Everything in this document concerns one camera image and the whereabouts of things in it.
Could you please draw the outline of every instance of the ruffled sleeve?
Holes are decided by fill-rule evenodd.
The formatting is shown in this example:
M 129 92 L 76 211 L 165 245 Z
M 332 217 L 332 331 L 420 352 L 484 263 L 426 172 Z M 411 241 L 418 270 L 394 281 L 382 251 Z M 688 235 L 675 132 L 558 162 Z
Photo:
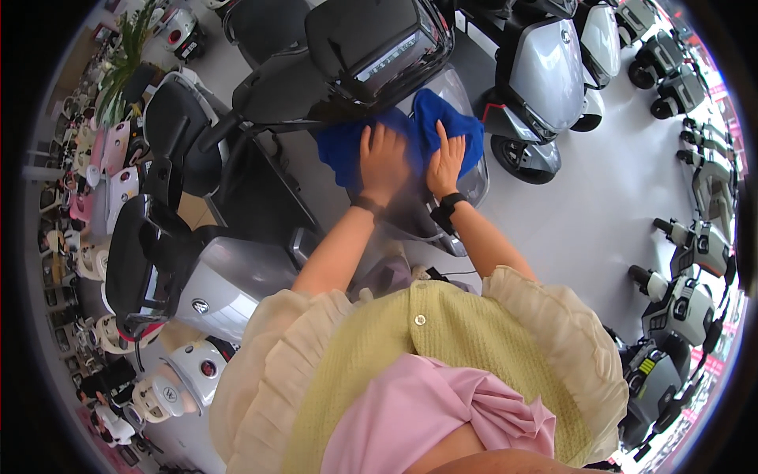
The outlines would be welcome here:
M 607 459 L 619 448 L 617 425 L 629 390 L 597 315 L 570 288 L 535 284 L 505 266 L 483 280 L 482 296 L 497 300 L 529 331 L 573 396 L 594 439 L 587 463 Z
M 282 290 L 261 301 L 209 410 L 211 440 L 227 474 L 279 472 L 315 367 L 352 311 L 339 291 L 310 297 Z

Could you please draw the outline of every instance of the blue towel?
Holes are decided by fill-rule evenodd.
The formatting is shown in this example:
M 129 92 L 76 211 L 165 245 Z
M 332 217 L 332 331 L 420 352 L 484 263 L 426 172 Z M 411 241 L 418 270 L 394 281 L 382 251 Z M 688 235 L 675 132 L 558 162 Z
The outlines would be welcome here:
M 429 89 L 421 89 L 413 99 L 412 120 L 397 107 L 372 118 L 333 125 L 316 136 L 318 157 L 334 170 L 338 186 L 356 192 L 363 188 L 360 169 L 361 132 L 366 125 L 382 123 L 407 140 L 406 160 L 416 177 L 422 177 L 429 160 L 440 148 L 437 120 L 442 121 L 448 138 L 466 137 L 466 151 L 458 178 L 468 173 L 484 153 L 484 126 L 476 117 L 462 115 Z

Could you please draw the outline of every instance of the yellow cardigan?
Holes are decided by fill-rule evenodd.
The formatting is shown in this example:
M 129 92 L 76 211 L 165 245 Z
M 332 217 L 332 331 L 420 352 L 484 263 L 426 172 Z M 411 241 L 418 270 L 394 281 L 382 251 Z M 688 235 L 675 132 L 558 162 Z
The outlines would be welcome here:
M 482 294 L 417 281 L 357 305 L 339 292 L 264 300 L 211 405 L 211 439 L 227 474 L 319 472 L 340 417 L 403 352 L 490 371 L 527 403 L 540 396 L 557 417 L 557 460 L 606 459 L 618 447 L 628 389 L 597 316 L 568 288 L 507 267 L 484 279 Z M 271 314 L 289 321 L 268 330 Z

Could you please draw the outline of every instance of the smartwatch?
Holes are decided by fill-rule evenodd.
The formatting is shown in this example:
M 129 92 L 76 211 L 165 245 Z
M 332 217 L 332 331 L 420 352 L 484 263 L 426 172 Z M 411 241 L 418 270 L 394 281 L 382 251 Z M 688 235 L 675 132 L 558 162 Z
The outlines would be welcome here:
M 384 214 L 384 207 L 379 206 L 370 197 L 358 196 L 350 203 L 350 205 L 359 207 L 361 209 L 365 209 L 369 211 L 371 214 L 373 214 L 375 224 L 377 223 L 377 220 L 379 220 L 381 216 Z
M 466 201 L 466 197 L 461 193 L 448 194 L 440 201 L 440 205 L 433 209 L 429 217 L 439 225 L 448 235 L 453 235 L 456 230 L 453 223 L 450 222 L 450 216 L 456 211 L 456 202 Z

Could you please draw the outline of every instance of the green plant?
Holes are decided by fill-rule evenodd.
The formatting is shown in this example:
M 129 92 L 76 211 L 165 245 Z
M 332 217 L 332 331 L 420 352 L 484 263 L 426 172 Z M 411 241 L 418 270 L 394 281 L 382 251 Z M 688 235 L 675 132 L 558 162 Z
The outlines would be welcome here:
M 96 110 L 95 120 L 103 127 L 113 127 L 124 117 L 126 101 L 122 92 L 132 73 L 142 63 L 142 50 L 150 30 L 148 23 L 155 10 L 156 0 L 146 0 L 142 10 L 135 11 L 131 18 L 126 12 L 118 21 L 121 44 L 111 61 L 112 67 L 101 82 L 102 101 Z

